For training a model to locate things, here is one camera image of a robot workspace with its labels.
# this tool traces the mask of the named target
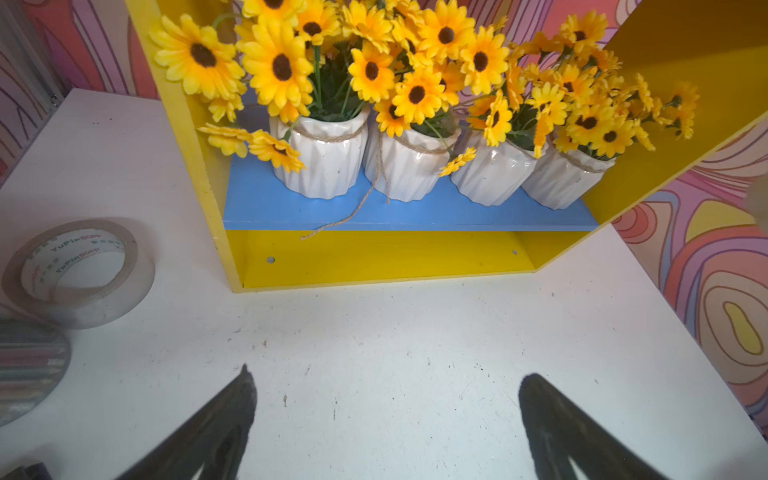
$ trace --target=white tabletop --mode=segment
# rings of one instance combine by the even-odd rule
[[[0,266],[107,217],[155,259],[146,299],[70,332],[72,362],[0,428],[0,474],[113,478],[237,373],[240,478],[535,478],[539,372],[674,480],[765,478],[768,446],[612,228],[535,275],[233,294],[159,101],[74,90],[0,190]]]

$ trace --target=jute rope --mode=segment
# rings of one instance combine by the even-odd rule
[[[563,157],[565,157],[565,160],[567,160],[574,167],[581,168],[583,171],[585,171],[585,172],[587,172],[589,174],[602,174],[603,172],[605,172],[605,170],[595,170],[592,167],[588,167],[588,166],[584,165],[583,163],[581,163],[579,160],[571,157],[571,155],[565,154],[565,155],[563,155]]]
[[[299,125],[299,124],[296,124],[296,126],[293,127],[293,131],[298,132],[299,135],[301,135],[303,137],[311,138],[312,140],[324,141],[324,142],[327,142],[329,144],[338,144],[338,143],[341,143],[343,141],[352,140],[354,137],[357,137],[358,135],[360,135],[362,133],[363,130],[365,130],[366,126],[367,126],[367,124],[364,121],[362,123],[362,125],[360,125],[360,128],[358,128],[357,130],[355,130],[351,134],[344,134],[344,135],[339,135],[339,136],[336,136],[336,137],[319,137],[319,136],[317,136],[315,134],[311,134],[310,132],[306,131],[306,129],[304,127],[302,127],[301,125]]]
[[[366,195],[362,198],[360,203],[357,204],[357,208],[355,209],[355,211],[353,211],[351,215],[349,215],[347,218],[345,218],[343,220],[339,220],[338,222],[328,223],[327,225],[323,225],[322,227],[318,228],[317,230],[313,230],[311,233],[308,233],[307,235],[304,235],[303,237],[301,237],[301,240],[306,240],[308,238],[314,237],[315,235],[317,235],[318,233],[322,232],[326,228],[337,227],[337,226],[339,226],[339,225],[341,225],[343,223],[346,223],[346,222],[350,221],[352,219],[352,217],[357,215],[357,212],[360,211],[360,209],[362,208],[362,205],[366,202],[366,200],[368,200],[368,196],[371,194],[371,192],[373,192],[374,186],[379,182],[379,175],[380,174],[384,175],[384,183],[386,184],[386,203],[389,203],[389,179],[386,177],[386,172],[384,171],[384,168],[382,166],[382,138],[383,137],[384,137],[384,132],[380,132],[379,133],[379,147],[378,147],[378,151],[376,152],[376,178],[371,183],[371,187],[366,192]],[[412,144],[411,142],[407,141],[405,138],[397,137],[397,136],[395,136],[393,138],[395,140],[397,140],[401,145],[403,145],[403,146],[405,146],[407,148],[410,148],[413,151],[417,151],[420,154],[440,155],[440,154],[444,154],[444,153],[448,152],[447,148],[435,148],[435,149],[429,150],[428,148],[422,148],[422,147],[416,146],[416,145]]]

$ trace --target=tape roll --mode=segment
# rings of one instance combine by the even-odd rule
[[[123,253],[122,267],[103,286],[70,289],[59,280],[87,258]],[[94,260],[78,268],[86,280],[104,276]],[[109,220],[80,220],[51,228],[20,248],[8,262],[2,289],[16,306],[68,329],[104,325],[130,312],[154,282],[154,264],[126,228]]]

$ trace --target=artificial sunflower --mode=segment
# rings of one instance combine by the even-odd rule
[[[369,41],[362,43],[362,50],[354,48],[352,58],[351,85],[360,99],[376,103],[389,98],[389,91],[395,87],[395,72],[389,69],[393,58],[379,52]]]
[[[284,124],[294,122],[299,119],[299,116],[309,117],[310,110],[306,106],[312,103],[312,95],[301,94],[301,102],[299,104],[292,104],[287,102],[282,108],[278,107],[275,102],[272,102],[267,106],[271,117],[280,117],[280,120]]]
[[[326,37],[341,33],[336,9],[323,0],[306,0],[306,10],[297,15],[299,36],[312,45],[322,45]]]
[[[253,132],[248,149],[259,160],[271,161],[275,168],[282,167],[288,172],[298,172],[305,168],[304,163],[299,160],[301,153],[294,150],[285,140],[277,140],[265,131]]]
[[[486,95],[475,100],[475,104],[467,108],[467,111],[471,115],[471,117],[467,118],[467,123],[469,123],[472,128],[476,130],[485,129],[485,120],[488,117],[488,113],[491,112],[491,104],[494,99],[493,95]]]
[[[509,62],[507,70],[507,98],[512,111],[517,111],[523,105],[523,94],[528,82],[520,76],[522,68],[516,63]]]
[[[237,93],[243,69],[233,60],[234,45],[220,43],[213,28],[200,28],[186,14],[181,16],[181,27],[166,16],[162,22],[164,30],[151,31],[149,35],[162,47],[154,60],[167,67],[166,79],[183,80],[187,95],[201,93],[208,100]]]
[[[565,65],[560,74],[559,83],[569,99],[576,104],[583,104],[592,93],[593,80],[592,75],[581,73],[575,65]]]
[[[226,115],[229,121],[234,122],[237,119],[236,111],[243,110],[243,99],[240,97],[246,92],[246,86],[242,81],[237,82],[237,93],[229,98],[214,98],[208,111],[214,116],[214,121],[219,121]]]
[[[689,81],[677,82],[672,90],[672,103],[681,110],[693,111],[699,97],[698,88]]]
[[[445,87],[441,95],[442,109],[448,111],[450,105],[458,104],[458,94],[464,90],[464,75],[454,61],[435,64],[435,71],[440,74],[440,85]]]
[[[502,33],[502,30],[504,30],[504,27],[507,26],[507,20],[509,20],[507,15],[502,15],[502,17],[498,20],[498,22],[491,25],[491,30],[493,30],[494,35],[497,33]]]
[[[208,134],[208,143],[221,149],[225,155],[237,154],[240,158],[248,155],[248,147],[245,142],[251,139],[250,133],[242,128],[219,127],[217,125],[205,124],[205,127],[198,127],[199,131]]]
[[[593,10],[583,18],[569,15],[568,19],[560,27],[560,35],[570,43],[574,52],[578,54],[585,49],[594,48],[605,36],[605,29],[607,27],[608,20],[605,18],[605,14],[598,15]]]
[[[467,17],[467,8],[456,0],[446,4],[438,0],[435,10],[424,11],[424,25],[419,29],[420,47],[427,57],[442,62],[446,57],[458,60],[458,53],[475,34],[475,19]]]
[[[302,94],[312,92],[307,75],[313,66],[304,55],[304,41],[293,29],[280,23],[253,27],[256,41],[243,46],[243,66],[253,74],[250,86],[259,92],[259,103],[274,102],[283,108],[287,102],[301,103]]]
[[[502,141],[506,141],[507,133],[512,130],[512,112],[509,111],[509,103],[505,96],[496,92],[496,97],[491,103],[491,110],[485,119],[485,129],[482,132],[485,143],[489,147],[497,147]]]
[[[385,18],[386,10],[375,6],[367,8],[357,0],[352,0],[349,6],[342,7],[344,22],[342,32],[345,36],[358,35],[370,41],[382,53],[389,53],[388,41],[392,41],[392,22]]]
[[[279,23],[296,27],[297,14],[306,8],[306,0],[244,0],[243,17],[257,17],[260,24]]]
[[[585,105],[571,112],[565,130],[577,143],[586,145],[613,126],[614,110],[601,104]]]
[[[568,133],[566,133],[564,127],[558,127],[557,129],[557,137],[552,142],[559,151],[566,154],[569,151],[576,150],[578,148],[578,143],[574,142],[571,137],[568,136]]]
[[[445,177],[446,175],[452,174],[459,168],[464,167],[467,162],[473,161],[475,157],[477,157],[477,150],[474,147],[468,148],[466,152],[449,161],[445,168],[442,169],[439,176]]]
[[[546,113],[548,114],[548,121],[553,121],[555,125],[562,125],[565,122],[566,110],[568,109],[568,106],[563,102],[564,96],[565,92],[560,89],[559,85],[546,82],[542,86],[533,87],[531,98],[525,103],[536,109],[536,119],[539,123],[541,123],[541,115]]]
[[[641,120],[638,118],[636,120],[632,120],[632,122],[634,123],[632,133],[634,134],[634,139],[637,141],[637,143],[643,147],[646,147],[649,151],[655,151],[656,147],[654,147],[654,145],[650,142],[648,132],[643,129]]]
[[[591,149],[597,151],[598,156],[612,158],[623,154],[627,147],[633,144],[633,136],[633,121],[615,121],[608,131],[592,140]]]
[[[462,50],[464,85],[472,86],[473,94],[489,94],[494,85],[501,84],[509,55],[509,48],[503,44],[503,35],[493,35],[492,28],[480,27],[477,36]]]
[[[395,85],[396,95],[392,103],[408,123],[423,124],[426,118],[435,116],[442,106],[440,94],[445,87],[440,85],[440,74],[432,68],[423,68],[406,73]]]
[[[373,110],[379,112],[376,115],[376,121],[379,122],[379,130],[386,131],[390,137],[399,137],[405,130],[411,129],[411,124],[406,122],[405,118],[397,115],[397,107],[392,104],[392,99],[382,100],[373,105]]]

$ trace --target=blue shelf board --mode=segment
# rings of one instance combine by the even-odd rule
[[[349,216],[371,183],[360,168],[355,185],[332,200],[309,199],[288,190],[270,162],[253,155],[232,157],[224,228],[227,230],[314,230]],[[498,207],[483,207],[458,192],[448,177],[422,200],[391,200],[374,190],[353,219],[333,230],[390,231],[579,231],[598,227],[584,202],[550,210],[518,189]]]

